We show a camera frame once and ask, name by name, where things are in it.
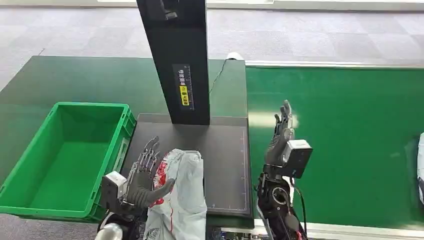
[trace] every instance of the black stand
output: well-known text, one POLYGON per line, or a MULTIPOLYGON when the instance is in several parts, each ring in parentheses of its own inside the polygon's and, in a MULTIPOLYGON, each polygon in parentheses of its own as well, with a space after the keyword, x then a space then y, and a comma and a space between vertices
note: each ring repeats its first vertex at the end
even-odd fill
POLYGON ((172 123, 209 125, 205 0, 137 4, 172 123))

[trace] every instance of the sticker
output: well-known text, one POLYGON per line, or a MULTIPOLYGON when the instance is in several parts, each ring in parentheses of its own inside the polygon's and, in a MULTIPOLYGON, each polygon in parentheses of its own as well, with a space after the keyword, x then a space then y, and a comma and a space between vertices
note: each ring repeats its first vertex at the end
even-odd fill
POLYGON ((188 64, 172 65, 181 110, 194 111, 192 73, 188 64))
POLYGON ((189 93, 187 86, 179 86, 179 93, 181 94, 181 102, 183 106, 189 106, 189 93))

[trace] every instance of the black cable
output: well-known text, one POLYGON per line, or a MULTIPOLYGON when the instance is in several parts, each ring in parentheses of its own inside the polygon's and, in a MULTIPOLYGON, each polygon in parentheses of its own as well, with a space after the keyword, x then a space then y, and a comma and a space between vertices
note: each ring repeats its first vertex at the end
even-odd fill
POLYGON ((228 60, 228 59, 225 59, 225 60, 224 60, 224 63, 222 64, 222 68, 221 68, 221 70, 218 72, 218 75, 216 75, 215 80, 213 80, 213 82, 212 82, 212 87, 210 88, 209 94, 211 94, 212 90, 214 89, 215 82, 216 82, 216 81, 220 78, 221 74, 223 73, 223 71, 224 71, 224 66, 225 66, 225 63, 227 63, 227 60, 228 60))
POLYGON ((296 190, 296 192, 299 194, 300 196, 300 201, 302 202, 302 212, 303 212, 303 228, 304 228, 304 232, 305 232, 305 236, 306 238, 308 238, 308 230, 306 228, 306 209, 305 209, 305 201, 304 201, 304 196, 302 195, 302 192, 299 190, 299 188, 297 188, 295 186, 295 183, 293 182, 293 178, 290 177, 290 184, 293 186, 293 188, 296 190))

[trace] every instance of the green plastic crate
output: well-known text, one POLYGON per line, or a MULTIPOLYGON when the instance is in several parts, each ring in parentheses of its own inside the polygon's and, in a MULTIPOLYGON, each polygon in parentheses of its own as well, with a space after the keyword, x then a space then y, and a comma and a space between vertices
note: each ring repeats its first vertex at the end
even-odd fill
POLYGON ((56 103, 0 188, 0 213, 97 223, 102 176, 121 169, 135 124, 127 104, 56 103))

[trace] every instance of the white object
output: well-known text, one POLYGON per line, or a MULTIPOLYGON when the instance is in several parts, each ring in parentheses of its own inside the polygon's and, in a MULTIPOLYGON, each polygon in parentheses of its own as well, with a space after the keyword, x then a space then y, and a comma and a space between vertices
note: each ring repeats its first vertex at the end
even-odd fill
POLYGON ((424 133, 419 136, 416 175, 418 180, 419 200, 424 204, 424 133))
POLYGON ((238 52, 235 52, 235 51, 228 53, 228 55, 226 56, 226 59, 244 60, 242 55, 240 55, 238 52))
POLYGON ((149 208, 143 240, 205 239, 208 208, 201 154, 180 149, 169 152, 156 171, 153 188, 168 179, 175 179, 175 184, 170 193, 149 208))
POLYGON ((128 181, 124 176, 119 174, 117 171, 113 171, 107 174, 106 178, 108 178, 110 181, 116 184, 118 188, 118 193, 116 198, 120 199, 124 194, 127 193, 128 181))

